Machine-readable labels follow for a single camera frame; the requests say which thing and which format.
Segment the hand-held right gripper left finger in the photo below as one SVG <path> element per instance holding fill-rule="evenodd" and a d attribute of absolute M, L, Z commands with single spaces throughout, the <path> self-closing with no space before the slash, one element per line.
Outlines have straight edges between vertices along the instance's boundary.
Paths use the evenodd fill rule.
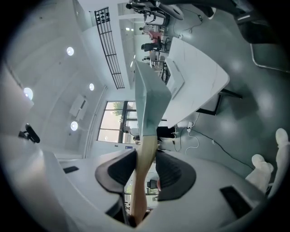
<path fill-rule="evenodd" d="M 127 225 L 124 188 L 135 169 L 134 149 L 61 164 L 55 196 L 75 225 Z"/>

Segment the person's white shoe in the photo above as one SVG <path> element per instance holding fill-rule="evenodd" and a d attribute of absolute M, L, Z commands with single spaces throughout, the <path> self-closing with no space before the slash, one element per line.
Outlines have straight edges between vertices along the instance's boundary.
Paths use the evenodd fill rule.
<path fill-rule="evenodd" d="M 253 155 L 251 160 L 255 168 L 262 172 L 271 174 L 274 170 L 273 165 L 266 162 L 264 157 L 260 154 Z"/>
<path fill-rule="evenodd" d="M 283 128 L 277 129 L 275 138 L 279 147 L 289 143 L 288 134 Z"/>

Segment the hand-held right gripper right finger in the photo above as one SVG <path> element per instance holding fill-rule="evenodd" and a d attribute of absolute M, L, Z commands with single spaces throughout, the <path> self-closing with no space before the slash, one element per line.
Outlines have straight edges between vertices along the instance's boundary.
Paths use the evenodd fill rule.
<path fill-rule="evenodd" d="M 266 200 L 226 166 L 175 152 L 157 152 L 161 191 L 142 229 L 223 229 Z"/>

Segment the white ceiling air conditioner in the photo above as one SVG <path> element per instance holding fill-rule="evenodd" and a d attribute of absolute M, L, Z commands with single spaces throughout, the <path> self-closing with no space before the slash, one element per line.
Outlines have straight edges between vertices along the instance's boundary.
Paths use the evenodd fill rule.
<path fill-rule="evenodd" d="M 80 121 L 84 118 L 84 115 L 87 111 L 88 101 L 85 97 L 78 94 L 75 101 L 72 104 L 72 107 L 69 113 L 75 117 L 76 121 Z"/>

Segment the black chair with metal frame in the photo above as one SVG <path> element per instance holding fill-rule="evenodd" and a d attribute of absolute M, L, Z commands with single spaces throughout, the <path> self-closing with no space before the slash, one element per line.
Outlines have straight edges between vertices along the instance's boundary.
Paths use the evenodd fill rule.
<path fill-rule="evenodd" d="M 253 49 L 254 44 L 280 44 L 268 22 L 259 13 L 255 11 L 243 13 L 235 17 L 235 22 L 242 37 L 250 44 L 252 61 L 256 66 L 290 74 L 290 70 L 261 65 L 256 62 Z"/>

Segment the dark-framed window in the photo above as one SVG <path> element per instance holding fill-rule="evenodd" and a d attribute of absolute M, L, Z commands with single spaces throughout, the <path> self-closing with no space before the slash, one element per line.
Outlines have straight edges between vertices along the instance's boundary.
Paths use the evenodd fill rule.
<path fill-rule="evenodd" d="M 123 127 L 138 128 L 135 101 L 108 101 L 104 110 L 97 140 L 101 142 L 138 144 L 136 133 L 123 131 Z"/>

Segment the black metal ceiling grid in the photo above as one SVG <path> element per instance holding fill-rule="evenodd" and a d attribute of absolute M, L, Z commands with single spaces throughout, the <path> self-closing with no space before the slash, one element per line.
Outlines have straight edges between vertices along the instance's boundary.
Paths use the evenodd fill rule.
<path fill-rule="evenodd" d="M 112 36 L 109 8 L 95 11 L 95 20 L 101 46 L 116 89 L 125 88 Z"/>

